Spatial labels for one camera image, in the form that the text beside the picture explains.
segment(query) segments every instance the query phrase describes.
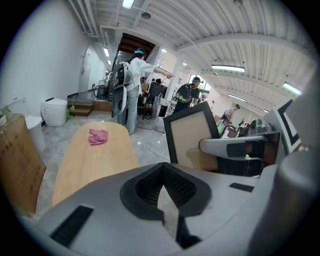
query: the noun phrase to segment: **white ceiling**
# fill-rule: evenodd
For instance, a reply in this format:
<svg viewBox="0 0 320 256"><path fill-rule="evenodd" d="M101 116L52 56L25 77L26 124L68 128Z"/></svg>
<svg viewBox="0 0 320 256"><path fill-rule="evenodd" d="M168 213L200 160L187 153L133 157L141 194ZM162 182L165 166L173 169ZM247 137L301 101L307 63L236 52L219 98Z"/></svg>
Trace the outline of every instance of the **white ceiling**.
<svg viewBox="0 0 320 256"><path fill-rule="evenodd" d="M308 35L277 0L242 0L240 6L235 0L135 0L131 9L122 7L123 0L69 1L79 13L79 4L85 7L97 42L117 46L125 32L165 47L223 95L246 99L240 103L258 114L294 99L283 83L303 91L317 68ZM143 10L150 19L141 18ZM79 17L89 33L85 16ZM245 67L245 74L218 71L215 76L212 64Z"/></svg>

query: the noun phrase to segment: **woman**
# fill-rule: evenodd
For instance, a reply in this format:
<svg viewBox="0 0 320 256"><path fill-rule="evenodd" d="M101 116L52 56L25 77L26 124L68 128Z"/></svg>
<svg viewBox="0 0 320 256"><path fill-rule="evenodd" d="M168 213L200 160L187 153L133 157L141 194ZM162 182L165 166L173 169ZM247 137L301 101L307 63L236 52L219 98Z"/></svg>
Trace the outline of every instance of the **woman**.
<svg viewBox="0 0 320 256"><path fill-rule="evenodd" d="M157 65L151 65L144 61L145 51L138 48L134 51L133 56L128 61L130 63L129 71L132 76L132 83L126 86L126 102L128 108L128 118L126 121L126 111L124 110L118 115L118 123L125 126L129 134L132 134L136 127L137 122L137 107L138 97L142 94L140 78L142 73L157 72L168 79L171 74L165 72L163 69L158 68Z"/></svg>

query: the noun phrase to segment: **man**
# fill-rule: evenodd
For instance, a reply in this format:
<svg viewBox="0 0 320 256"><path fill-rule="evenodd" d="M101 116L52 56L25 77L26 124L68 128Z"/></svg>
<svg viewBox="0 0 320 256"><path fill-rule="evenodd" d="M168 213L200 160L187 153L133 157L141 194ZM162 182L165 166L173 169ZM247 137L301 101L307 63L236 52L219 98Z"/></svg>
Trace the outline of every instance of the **man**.
<svg viewBox="0 0 320 256"><path fill-rule="evenodd" d="M189 108L190 104L193 102L193 99L200 98L200 90L198 88L200 82L200 78L196 76L193 78L192 83L186 83L178 89L175 94L177 103L173 114Z"/></svg>
<svg viewBox="0 0 320 256"><path fill-rule="evenodd" d="M200 104L200 103L202 103L202 102L205 102L206 101L206 96L205 95L201 95L201 98L200 99L198 99L198 102L197 102L197 104Z"/></svg>
<svg viewBox="0 0 320 256"><path fill-rule="evenodd" d="M222 119L222 124L221 124L221 131L226 126L232 125L232 118L234 117L235 111L239 110L240 106L239 104L235 104L234 107L230 108L228 111L224 112L223 116L221 117Z"/></svg>
<svg viewBox="0 0 320 256"><path fill-rule="evenodd" d="M214 112L214 104L215 104L215 101L211 100L211 107L210 107L211 113Z"/></svg>

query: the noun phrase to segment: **white toilet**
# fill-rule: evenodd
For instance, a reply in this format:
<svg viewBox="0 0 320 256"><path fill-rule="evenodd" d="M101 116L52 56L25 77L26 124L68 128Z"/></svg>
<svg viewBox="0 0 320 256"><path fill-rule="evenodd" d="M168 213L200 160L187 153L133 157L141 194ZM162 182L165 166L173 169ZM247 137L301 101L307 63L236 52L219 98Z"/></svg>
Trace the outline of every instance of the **white toilet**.
<svg viewBox="0 0 320 256"><path fill-rule="evenodd" d="M24 115L26 127L29 130L34 146L37 152L41 154L46 149L46 143L41 129L42 118L29 115L26 98L14 101L8 108L14 114Z"/></svg>

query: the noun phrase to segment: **wooden table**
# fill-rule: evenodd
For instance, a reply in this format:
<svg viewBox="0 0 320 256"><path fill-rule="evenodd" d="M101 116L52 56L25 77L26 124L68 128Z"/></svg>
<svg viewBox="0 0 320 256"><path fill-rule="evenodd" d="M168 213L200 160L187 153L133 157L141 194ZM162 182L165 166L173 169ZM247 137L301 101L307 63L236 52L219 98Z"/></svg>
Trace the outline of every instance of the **wooden table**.
<svg viewBox="0 0 320 256"><path fill-rule="evenodd" d="M91 146L89 129L108 131L106 143ZM112 122L92 122L81 126L65 152L53 192L52 206L85 185L103 177L139 167L127 129Z"/></svg>

